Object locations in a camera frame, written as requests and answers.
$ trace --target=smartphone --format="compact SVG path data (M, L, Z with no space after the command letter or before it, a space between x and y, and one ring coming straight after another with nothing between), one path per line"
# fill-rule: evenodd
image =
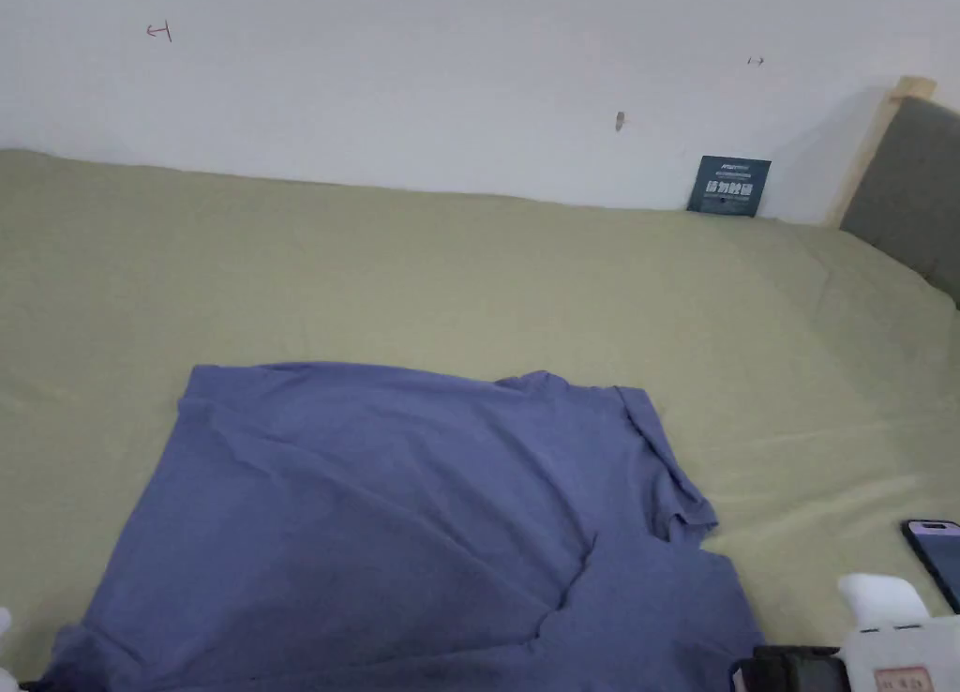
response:
M909 519L901 531L951 609L960 614L960 525L945 519Z

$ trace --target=wooden bed frame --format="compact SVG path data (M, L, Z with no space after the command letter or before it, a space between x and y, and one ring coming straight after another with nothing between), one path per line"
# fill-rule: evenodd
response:
M828 224L917 271L960 304L960 114L904 77L884 99Z

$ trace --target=white object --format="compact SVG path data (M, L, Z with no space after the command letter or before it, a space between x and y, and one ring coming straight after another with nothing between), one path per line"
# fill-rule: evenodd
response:
M846 575L837 583L861 627L927 619L930 613L906 579L885 575Z
M861 626L839 657L851 692L960 689L960 617L933 617L908 581L850 575L839 583Z
M11 622L9 610L0 607L0 639L7 633ZM13 676L6 669L0 669L0 692L17 692L19 689Z

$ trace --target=label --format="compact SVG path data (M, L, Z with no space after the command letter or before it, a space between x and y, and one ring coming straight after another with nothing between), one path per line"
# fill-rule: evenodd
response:
M690 204L693 212L753 217L767 181L770 162L765 159L711 158L699 161Z
M875 669L877 692L934 692L926 667Z

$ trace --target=wooden post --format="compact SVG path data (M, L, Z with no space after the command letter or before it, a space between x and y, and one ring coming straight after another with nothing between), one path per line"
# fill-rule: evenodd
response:
M933 96L933 91L936 88L937 83L933 80L927 80L925 77L902 77L890 91L890 94L883 99L877 109L877 114L874 115L870 130L847 171L847 176L840 187L836 202L824 222L826 226L839 227L840 222L843 221L843 216L847 213L847 208L853 201L853 195L856 194L857 187L861 185L861 180L870 163L874 161L877 148L880 146L880 140L883 139L887 127L893 121L893 116L896 115L899 104L907 97L929 99Z

